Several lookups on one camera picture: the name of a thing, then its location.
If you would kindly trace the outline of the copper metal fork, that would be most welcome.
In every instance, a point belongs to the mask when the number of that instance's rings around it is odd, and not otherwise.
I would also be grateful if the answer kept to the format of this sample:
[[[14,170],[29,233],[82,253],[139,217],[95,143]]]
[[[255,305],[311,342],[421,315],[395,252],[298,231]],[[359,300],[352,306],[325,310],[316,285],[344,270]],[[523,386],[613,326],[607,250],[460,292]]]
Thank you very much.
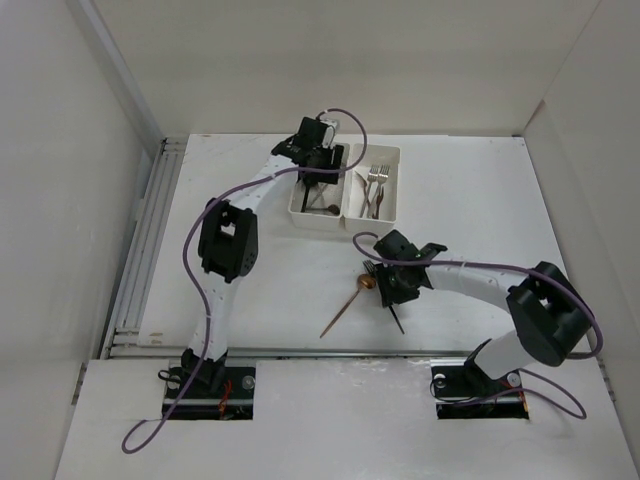
[[[366,180],[367,180],[367,177],[364,177],[364,176],[363,176],[363,175],[361,175],[359,172],[355,172],[355,175],[356,175],[357,179],[359,180],[359,182],[360,182],[360,184],[361,184],[361,187],[362,187],[362,193],[363,193],[363,199],[362,199],[362,204],[361,204],[361,207],[360,207],[360,214],[359,214],[359,217],[360,217],[360,218],[362,218],[362,217],[361,217],[361,209],[362,209],[362,206],[363,206],[363,203],[364,203],[364,197],[365,197],[365,189],[366,189]]]

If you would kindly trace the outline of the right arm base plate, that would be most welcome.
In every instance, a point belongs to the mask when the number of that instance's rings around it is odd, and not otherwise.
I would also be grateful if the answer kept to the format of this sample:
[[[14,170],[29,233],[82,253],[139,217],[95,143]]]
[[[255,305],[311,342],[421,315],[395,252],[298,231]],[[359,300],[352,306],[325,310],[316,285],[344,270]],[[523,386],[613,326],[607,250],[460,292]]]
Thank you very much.
[[[444,359],[432,362],[430,371],[438,420],[529,419],[518,370],[491,379],[463,359]]]

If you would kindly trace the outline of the silver metal fork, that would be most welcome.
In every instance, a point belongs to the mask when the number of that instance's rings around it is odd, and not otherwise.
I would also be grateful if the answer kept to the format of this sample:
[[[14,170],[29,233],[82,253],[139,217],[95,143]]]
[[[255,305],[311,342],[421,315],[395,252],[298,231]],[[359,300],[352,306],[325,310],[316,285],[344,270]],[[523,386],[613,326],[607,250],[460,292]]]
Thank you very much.
[[[381,187],[381,186],[384,187],[384,184],[388,180],[390,169],[391,169],[391,167],[389,165],[382,165],[380,167],[380,171],[379,171],[378,178],[377,178],[377,187],[376,187],[376,190],[375,190],[375,193],[374,193],[374,199],[375,199],[376,191],[378,190],[378,188]]]

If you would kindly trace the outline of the copper metal spoon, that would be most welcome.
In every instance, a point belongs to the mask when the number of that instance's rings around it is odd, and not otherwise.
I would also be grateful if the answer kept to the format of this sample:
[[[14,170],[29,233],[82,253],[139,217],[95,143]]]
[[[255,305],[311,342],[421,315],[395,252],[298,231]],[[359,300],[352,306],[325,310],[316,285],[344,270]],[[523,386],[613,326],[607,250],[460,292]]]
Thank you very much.
[[[344,315],[347,309],[351,306],[354,300],[358,297],[359,293],[362,290],[371,290],[376,286],[376,280],[370,274],[361,274],[358,276],[356,281],[356,290],[355,292],[346,300],[344,305],[340,308],[340,310],[334,315],[328,325],[324,328],[319,338],[324,338],[328,332],[334,327],[334,325],[339,321],[339,319]]]

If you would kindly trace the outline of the dark wooden fork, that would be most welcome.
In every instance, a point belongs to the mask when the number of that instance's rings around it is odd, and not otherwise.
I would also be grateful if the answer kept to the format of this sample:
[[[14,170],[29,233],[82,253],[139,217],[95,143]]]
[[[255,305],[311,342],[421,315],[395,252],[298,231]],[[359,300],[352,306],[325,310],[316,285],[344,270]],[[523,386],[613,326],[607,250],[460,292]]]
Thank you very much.
[[[383,186],[379,187],[378,190],[376,191],[375,199],[371,203],[369,208],[369,218],[371,219],[379,218],[381,204],[384,200],[384,194],[385,194],[384,187]]]

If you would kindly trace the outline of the silver slotted spoon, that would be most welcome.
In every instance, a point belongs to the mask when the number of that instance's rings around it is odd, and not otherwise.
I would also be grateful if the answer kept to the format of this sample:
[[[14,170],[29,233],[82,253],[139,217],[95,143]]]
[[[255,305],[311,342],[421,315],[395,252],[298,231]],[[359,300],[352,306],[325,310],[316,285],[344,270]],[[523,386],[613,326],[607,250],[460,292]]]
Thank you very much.
[[[319,200],[323,197],[324,192],[326,191],[327,187],[329,186],[329,184],[323,184],[322,186],[320,186],[318,188],[318,192],[315,194],[315,196],[312,198],[312,200],[307,204],[307,209],[311,209],[311,207]]]

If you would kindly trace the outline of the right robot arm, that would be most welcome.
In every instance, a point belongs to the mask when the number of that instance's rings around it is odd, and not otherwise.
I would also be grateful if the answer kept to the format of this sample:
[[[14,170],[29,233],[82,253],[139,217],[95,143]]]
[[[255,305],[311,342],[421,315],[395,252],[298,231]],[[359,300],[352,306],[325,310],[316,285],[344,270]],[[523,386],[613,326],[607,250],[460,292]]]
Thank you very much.
[[[509,314],[513,329],[482,342],[454,377],[489,395],[494,385],[533,363],[558,367],[573,356],[576,345],[593,326],[594,316],[554,264],[532,269],[438,257],[440,244],[422,248],[393,230],[374,244],[381,259],[376,276],[383,304],[402,304],[422,289],[458,293]]]

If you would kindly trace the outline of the brown wooden spoon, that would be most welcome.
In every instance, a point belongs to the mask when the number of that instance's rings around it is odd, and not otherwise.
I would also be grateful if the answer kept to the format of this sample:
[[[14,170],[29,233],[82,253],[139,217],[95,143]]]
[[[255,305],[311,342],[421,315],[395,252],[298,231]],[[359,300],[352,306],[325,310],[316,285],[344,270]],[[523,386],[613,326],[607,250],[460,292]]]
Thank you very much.
[[[340,208],[335,204],[332,204],[332,205],[329,205],[327,207],[321,208],[321,211],[328,212],[328,213],[330,213],[332,215],[339,215],[340,214]]]

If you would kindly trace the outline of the black plastic ladle spoon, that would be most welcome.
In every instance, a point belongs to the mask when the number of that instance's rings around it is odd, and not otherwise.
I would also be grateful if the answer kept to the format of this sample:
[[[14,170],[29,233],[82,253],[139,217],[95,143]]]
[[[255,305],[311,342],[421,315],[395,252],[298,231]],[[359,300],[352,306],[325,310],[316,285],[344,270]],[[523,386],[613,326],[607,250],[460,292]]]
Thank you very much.
[[[304,196],[303,196],[303,200],[302,200],[302,204],[301,204],[301,213],[305,213],[307,210],[307,203],[308,203],[308,199],[309,199],[309,194],[310,194],[310,190],[311,187],[310,186],[305,186],[305,190],[304,190]]]

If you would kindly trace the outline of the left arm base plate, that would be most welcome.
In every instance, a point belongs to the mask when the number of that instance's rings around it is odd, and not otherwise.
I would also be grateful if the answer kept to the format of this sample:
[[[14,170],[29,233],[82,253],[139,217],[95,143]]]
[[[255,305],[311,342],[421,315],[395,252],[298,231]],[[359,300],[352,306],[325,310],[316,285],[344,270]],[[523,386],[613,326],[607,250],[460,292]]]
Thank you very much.
[[[227,366],[217,389],[194,380],[169,420],[245,421],[254,416],[256,386],[254,366]]]

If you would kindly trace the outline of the beige plastic spoon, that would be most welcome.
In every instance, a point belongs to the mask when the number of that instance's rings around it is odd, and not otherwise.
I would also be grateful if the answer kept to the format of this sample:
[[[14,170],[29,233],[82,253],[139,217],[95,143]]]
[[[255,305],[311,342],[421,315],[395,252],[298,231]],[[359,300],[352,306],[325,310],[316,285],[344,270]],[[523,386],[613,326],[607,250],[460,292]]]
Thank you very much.
[[[316,204],[316,202],[318,200],[320,200],[323,197],[324,192],[326,191],[326,189],[329,187],[328,183],[322,184],[318,186],[318,191],[315,194],[315,196],[313,197],[313,199],[311,200],[310,205],[313,206]]]

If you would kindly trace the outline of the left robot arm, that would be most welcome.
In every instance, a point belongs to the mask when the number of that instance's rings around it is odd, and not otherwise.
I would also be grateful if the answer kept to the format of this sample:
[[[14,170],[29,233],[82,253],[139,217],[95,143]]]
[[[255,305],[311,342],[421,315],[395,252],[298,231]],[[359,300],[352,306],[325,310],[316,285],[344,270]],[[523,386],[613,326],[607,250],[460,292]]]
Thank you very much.
[[[337,183],[345,157],[334,143],[338,128],[325,113],[303,118],[250,181],[209,200],[191,227],[182,261],[203,301],[204,317],[180,360],[189,382],[209,390],[222,383],[234,298],[258,258],[258,210],[291,182]]]

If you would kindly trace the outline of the black handled fork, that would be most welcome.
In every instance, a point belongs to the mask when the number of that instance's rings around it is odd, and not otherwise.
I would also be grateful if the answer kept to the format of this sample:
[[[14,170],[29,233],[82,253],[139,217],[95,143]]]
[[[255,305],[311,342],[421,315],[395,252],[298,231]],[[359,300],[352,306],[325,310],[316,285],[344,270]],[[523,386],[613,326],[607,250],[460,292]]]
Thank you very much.
[[[374,263],[371,260],[365,260],[363,262],[363,266],[364,266],[366,272],[370,276],[372,276],[373,278],[376,278],[376,267],[375,267]],[[389,306],[388,309],[389,309],[391,315],[393,316],[395,323],[397,324],[398,328],[400,329],[400,332],[402,334],[405,334],[405,330],[402,327],[402,324],[401,324],[401,322],[400,322],[400,320],[398,318],[398,315],[396,314],[394,308],[392,306]]]

